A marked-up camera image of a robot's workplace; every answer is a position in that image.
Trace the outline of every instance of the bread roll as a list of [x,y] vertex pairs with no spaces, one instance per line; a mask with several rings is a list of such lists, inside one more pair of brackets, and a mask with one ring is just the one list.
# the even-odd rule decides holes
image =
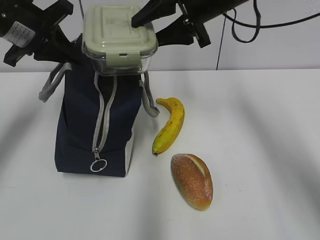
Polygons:
[[171,172],[175,184],[184,199],[195,209],[210,207],[214,187],[206,164],[192,154],[176,154],[171,160]]

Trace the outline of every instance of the plastic food container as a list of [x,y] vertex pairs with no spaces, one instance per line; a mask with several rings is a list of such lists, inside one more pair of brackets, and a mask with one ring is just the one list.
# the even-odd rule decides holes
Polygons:
[[82,51],[101,75],[136,75],[148,70],[158,49],[151,23],[131,26],[138,6],[93,5],[84,19]]

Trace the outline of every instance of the zipper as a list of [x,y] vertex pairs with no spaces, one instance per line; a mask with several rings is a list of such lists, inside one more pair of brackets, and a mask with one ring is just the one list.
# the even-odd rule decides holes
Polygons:
[[[109,132],[109,126],[110,126],[110,109],[111,106],[115,100],[116,92],[117,92],[117,76],[113,77],[113,89],[112,89],[112,94],[111,97],[108,101],[108,103],[105,106],[105,100],[104,96],[99,89],[99,74],[95,72],[94,75],[94,86],[96,90],[99,93],[99,100],[100,100],[100,109],[99,109],[99,114],[96,120],[96,125],[95,125],[95,130],[94,130],[94,135],[93,135],[93,143],[92,143],[92,152],[94,154],[94,159],[95,161],[91,164],[90,170],[94,173],[101,172],[107,167],[107,160],[101,159],[100,158],[100,152],[102,151],[103,147],[106,144],[107,138],[108,138],[108,132]],[[101,139],[100,142],[98,143],[99,136],[100,136],[100,131],[102,127],[102,134],[101,134]],[[99,162],[104,162],[104,166],[98,170],[94,170],[93,167],[95,164]]]

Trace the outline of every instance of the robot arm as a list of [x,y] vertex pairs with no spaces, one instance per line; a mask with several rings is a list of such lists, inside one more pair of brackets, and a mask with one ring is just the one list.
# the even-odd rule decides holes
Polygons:
[[199,46],[211,44],[204,23],[247,2],[248,0],[150,0],[132,18],[132,26],[137,28],[153,20],[176,13],[179,5],[182,16],[156,34],[159,46],[191,45],[194,37]]
[[4,62],[13,67],[25,55],[37,61],[78,63],[80,52],[67,39],[59,23],[73,13],[73,5],[58,0],[45,10],[33,0],[0,0],[0,37],[13,44]]
[[[204,23],[247,1],[151,0],[132,18],[132,26],[172,15],[178,4],[182,16],[156,34],[159,46],[191,45],[195,37],[203,48],[210,44]],[[33,0],[0,0],[0,38],[13,44],[4,62],[15,67],[23,56],[34,54],[37,61],[80,63],[82,53],[59,27],[72,13],[73,5],[68,0],[58,0],[45,10],[35,6]]]

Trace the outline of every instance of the white wall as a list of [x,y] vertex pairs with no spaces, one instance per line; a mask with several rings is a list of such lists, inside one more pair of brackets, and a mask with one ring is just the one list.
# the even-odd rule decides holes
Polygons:
[[[61,24],[70,40],[82,31],[82,20],[78,0],[74,13]],[[46,8],[55,0],[35,0],[34,3]],[[84,9],[95,3],[130,3],[143,6],[147,0],[82,0]],[[276,24],[304,18],[320,12],[319,0],[258,0],[263,24]],[[161,30],[179,16],[169,16],[155,21],[155,29]],[[252,1],[238,7],[238,19],[255,23]],[[159,49],[151,62],[151,70],[212,70],[216,67],[222,24],[224,18],[217,17],[206,23],[212,44],[200,49],[191,46],[164,46]],[[222,47],[220,69],[290,69],[320,68],[320,17],[309,22],[277,29],[263,29],[258,39],[249,44],[235,41],[231,35],[231,23],[227,21]],[[236,27],[238,35],[251,38],[254,30]],[[0,56],[10,48],[10,43],[0,39]],[[32,57],[24,57],[16,68],[0,63],[0,72],[42,72],[50,71],[56,63],[36,62]]]

